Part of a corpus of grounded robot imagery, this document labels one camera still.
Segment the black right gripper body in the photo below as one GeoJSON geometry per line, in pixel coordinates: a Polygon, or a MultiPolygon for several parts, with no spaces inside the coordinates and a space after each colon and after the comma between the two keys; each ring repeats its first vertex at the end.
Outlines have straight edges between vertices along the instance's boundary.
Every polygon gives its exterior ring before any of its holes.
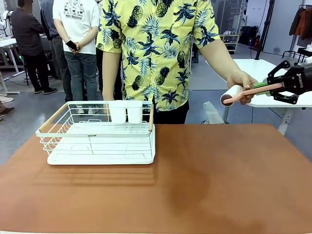
{"type": "Polygon", "coordinates": [[[312,90],[312,64],[293,66],[283,76],[285,91],[301,95],[312,90]]]}

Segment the person's left hand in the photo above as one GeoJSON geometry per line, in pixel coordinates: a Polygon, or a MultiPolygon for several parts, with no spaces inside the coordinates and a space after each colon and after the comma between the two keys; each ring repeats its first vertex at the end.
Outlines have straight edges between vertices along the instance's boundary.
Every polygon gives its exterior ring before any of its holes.
{"type": "MultiPolygon", "coordinates": [[[[257,80],[245,73],[244,71],[237,70],[230,74],[227,78],[228,87],[231,88],[234,85],[240,85],[244,90],[249,90],[257,84],[257,80]]],[[[251,102],[254,95],[243,96],[240,99],[242,105],[248,104],[251,102]]]]}

